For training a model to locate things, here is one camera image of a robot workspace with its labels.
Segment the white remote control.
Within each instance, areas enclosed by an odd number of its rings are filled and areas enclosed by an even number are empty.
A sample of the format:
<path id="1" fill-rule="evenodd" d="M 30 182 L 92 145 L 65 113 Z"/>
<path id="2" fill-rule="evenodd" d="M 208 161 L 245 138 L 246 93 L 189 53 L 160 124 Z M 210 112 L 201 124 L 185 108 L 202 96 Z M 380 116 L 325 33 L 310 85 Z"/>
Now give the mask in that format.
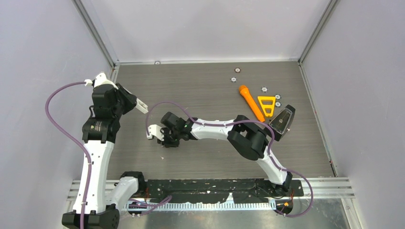
<path id="1" fill-rule="evenodd" d="M 147 114 L 149 112 L 148 106 L 144 102 L 142 102 L 139 98 L 136 99 L 135 108 L 141 111 L 143 114 Z"/>

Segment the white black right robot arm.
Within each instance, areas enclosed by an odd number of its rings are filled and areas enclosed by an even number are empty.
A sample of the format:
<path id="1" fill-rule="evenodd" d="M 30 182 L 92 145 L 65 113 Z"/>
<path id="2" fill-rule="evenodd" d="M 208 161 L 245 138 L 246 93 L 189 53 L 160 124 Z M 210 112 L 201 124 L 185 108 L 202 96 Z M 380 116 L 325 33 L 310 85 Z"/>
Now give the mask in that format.
<path id="1" fill-rule="evenodd" d="M 257 162 L 271 182 L 273 191 L 284 196 L 292 189 L 292 174 L 276 159 L 271 145 L 288 132 L 291 120 L 277 117 L 268 125 L 244 115 L 228 121 L 208 121 L 196 117 L 184 120 L 167 112 L 160 121 L 164 126 L 158 126 L 154 136 L 166 148 L 178 147 L 181 140 L 227 141 L 243 158 Z"/>

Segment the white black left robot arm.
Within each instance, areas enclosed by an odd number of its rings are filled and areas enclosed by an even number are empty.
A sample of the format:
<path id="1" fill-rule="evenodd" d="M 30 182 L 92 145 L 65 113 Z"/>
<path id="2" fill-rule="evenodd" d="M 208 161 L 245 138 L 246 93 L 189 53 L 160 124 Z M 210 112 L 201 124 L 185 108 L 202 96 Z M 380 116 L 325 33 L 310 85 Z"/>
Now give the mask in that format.
<path id="1" fill-rule="evenodd" d="M 71 212 L 64 213 L 62 225 L 68 229 L 116 229 L 127 203 L 146 193 L 142 172 L 124 172 L 107 194 L 107 170 L 120 119 L 133 110 L 137 97 L 121 84 L 93 88 L 90 116 L 82 127 L 81 146 L 86 149 L 77 199 Z"/>

